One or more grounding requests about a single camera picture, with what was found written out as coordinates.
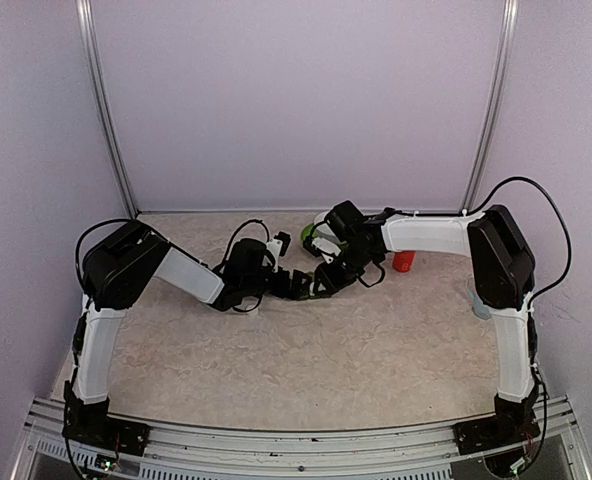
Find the red cylindrical container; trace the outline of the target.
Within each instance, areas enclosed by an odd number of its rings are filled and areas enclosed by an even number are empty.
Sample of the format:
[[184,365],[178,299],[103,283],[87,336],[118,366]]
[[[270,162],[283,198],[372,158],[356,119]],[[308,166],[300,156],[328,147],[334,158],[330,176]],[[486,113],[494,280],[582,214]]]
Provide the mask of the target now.
[[415,251],[396,252],[393,257],[392,268],[400,273],[409,273],[412,270],[415,256]]

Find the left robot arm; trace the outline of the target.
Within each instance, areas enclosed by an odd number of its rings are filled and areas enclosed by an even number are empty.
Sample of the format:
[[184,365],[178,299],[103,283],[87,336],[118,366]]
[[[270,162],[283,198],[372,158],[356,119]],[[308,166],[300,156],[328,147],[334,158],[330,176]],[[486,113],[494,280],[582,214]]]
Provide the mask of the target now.
[[86,254],[75,255],[83,290],[72,341],[74,369],[65,385],[65,432],[97,445],[109,443],[116,424],[108,415],[108,374],[122,319],[152,279],[162,280],[211,308],[242,312],[246,299],[267,294],[304,300],[313,276],[280,267],[290,245],[285,232],[263,240],[230,237],[221,261],[210,267],[138,220],[116,219],[116,230]]

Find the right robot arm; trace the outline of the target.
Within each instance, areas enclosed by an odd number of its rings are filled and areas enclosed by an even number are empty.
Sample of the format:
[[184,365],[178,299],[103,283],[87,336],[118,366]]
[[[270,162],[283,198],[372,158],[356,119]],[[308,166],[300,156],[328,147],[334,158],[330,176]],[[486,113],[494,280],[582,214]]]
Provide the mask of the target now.
[[314,295],[333,295],[360,281],[368,264],[380,266],[389,253],[423,251],[469,258],[475,292],[489,310],[497,338],[499,381],[488,436],[507,444],[532,421],[538,396],[530,316],[535,258],[506,207],[494,205],[455,216],[387,207],[366,215],[346,200],[319,216],[303,245],[323,260],[313,275]]

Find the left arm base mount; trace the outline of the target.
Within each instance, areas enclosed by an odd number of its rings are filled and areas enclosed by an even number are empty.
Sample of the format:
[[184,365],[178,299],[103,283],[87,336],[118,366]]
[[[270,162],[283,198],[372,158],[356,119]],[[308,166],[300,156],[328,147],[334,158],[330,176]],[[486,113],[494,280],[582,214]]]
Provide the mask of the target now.
[[143,456],[150,426],[110,416],[110,399],[85,404],[74,394],[65,399],[63,436],[84,445]]

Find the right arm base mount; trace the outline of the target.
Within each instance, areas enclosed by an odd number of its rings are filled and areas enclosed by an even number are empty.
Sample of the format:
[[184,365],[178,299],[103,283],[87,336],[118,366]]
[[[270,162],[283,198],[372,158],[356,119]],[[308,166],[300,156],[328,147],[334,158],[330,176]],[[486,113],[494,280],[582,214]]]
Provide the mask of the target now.
[[534,413],[537,397],[536,390],[520,402],[496,395],[491,416],[456,423],[453,432],[459,454],[469,455],[536,438],[540,434]]

